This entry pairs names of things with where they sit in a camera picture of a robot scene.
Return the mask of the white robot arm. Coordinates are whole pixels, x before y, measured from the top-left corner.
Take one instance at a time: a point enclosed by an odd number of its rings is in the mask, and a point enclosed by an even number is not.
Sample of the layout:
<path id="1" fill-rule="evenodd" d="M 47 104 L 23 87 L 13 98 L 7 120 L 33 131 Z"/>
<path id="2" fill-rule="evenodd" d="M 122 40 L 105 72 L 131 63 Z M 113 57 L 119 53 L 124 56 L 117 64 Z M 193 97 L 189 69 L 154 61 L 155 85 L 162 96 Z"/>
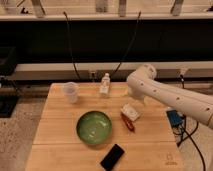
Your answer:
<path id="1" fill-rule="evenodd" d="M 157 82 L 156 75 L 154 66 L 141 65 L 127 77 L 129 95 L 138 100 L 150 96 L 213 129 L 213 96 Z"/>

